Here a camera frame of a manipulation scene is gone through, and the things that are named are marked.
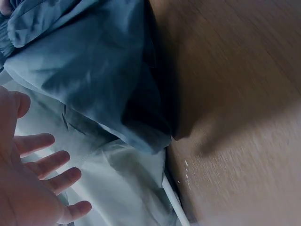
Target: wooden floor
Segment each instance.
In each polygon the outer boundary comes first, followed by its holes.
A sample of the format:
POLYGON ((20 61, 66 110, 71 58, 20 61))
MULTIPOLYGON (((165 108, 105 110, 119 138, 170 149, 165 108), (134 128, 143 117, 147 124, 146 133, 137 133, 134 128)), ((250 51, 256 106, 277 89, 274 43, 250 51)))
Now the wooden floor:
POLYGON ((150 3, 179 83, 169 162, 186 211, 301 225, 301 1, 150 3))

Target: elastic cuff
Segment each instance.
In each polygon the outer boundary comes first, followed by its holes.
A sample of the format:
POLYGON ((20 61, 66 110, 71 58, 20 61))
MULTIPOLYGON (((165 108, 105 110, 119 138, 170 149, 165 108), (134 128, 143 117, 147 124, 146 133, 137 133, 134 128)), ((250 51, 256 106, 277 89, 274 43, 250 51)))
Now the elastic cuff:
POLYGON ((8 37, 8 18, 0 18, 0 52, 7 58, 14 51, 11 40, 8 37))

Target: white strip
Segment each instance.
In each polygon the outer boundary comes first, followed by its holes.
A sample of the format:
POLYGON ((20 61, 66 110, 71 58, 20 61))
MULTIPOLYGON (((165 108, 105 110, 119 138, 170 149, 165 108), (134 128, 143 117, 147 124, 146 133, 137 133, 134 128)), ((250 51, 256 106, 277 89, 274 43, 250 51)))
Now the white strip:
POLYGON ((164 191, 166 192, 168 199, 171 203, 171 205, 174 208, 174 211, 176 213, 176 215, 178 216, 178 219, 180 221, 180 223, 182 224, 182 226, 190 226, 190 223, 182 209, 182 206, 180 204, 180 202, 178 201, 177 197, 174 194, 174 191, 172 189, 172 187, 170 186, 170 183, 167 179, 167 177, 163 176, 163 181, 162 181, 162 187, 164 189, 164 191))

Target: light gray fabric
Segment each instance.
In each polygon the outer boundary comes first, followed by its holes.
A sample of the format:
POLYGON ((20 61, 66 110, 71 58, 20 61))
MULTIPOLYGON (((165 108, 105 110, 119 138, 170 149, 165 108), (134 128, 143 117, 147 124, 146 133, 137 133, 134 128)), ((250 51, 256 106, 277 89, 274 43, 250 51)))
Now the light gray fabric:
POLYGON ((138 151, 59 101, 15 81, 4 87, 32 99, 29 112, 18 120, 16 134, 46 132, 56 139, 53 146, 32 154, 26 161, 67 150, 71 160, 57 172, 70 167, 81 169, 80 181, 61 195, 66 204, 84 199, 93 205, 86 217, 74 222, 75 226, 179 225, 161 188, 164 150, 156 154, 138 151))

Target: pale blue garment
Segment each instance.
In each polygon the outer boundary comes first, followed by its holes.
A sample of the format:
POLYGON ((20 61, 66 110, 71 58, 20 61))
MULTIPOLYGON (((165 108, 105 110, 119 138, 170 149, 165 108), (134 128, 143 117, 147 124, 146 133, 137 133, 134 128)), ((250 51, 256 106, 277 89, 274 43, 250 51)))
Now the pale blue garment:
POLYGON ((17 135, 51 133, 55 136, 54 145, 26 160, 36 161, 59 150, 67 150, 71 160, 57 173, 70 167, 82 171, 82 178, 60 198, 65 204, 88 200, 93 209, 70 225, 180 225, 161 187, 165 162, 163 149, 156 154, 141 152, 57 100, 14 81, 4 87, 26 93, 32 100, 29 112, 18 120, 17 135))
POLYGON ((0 28, 2 53, 14 51, 4 68, 23 86, 156 153, 171 131, 149 71, 155 65, 143 61, 153 55, 143 11, 143 0, 23 0, 0 28))

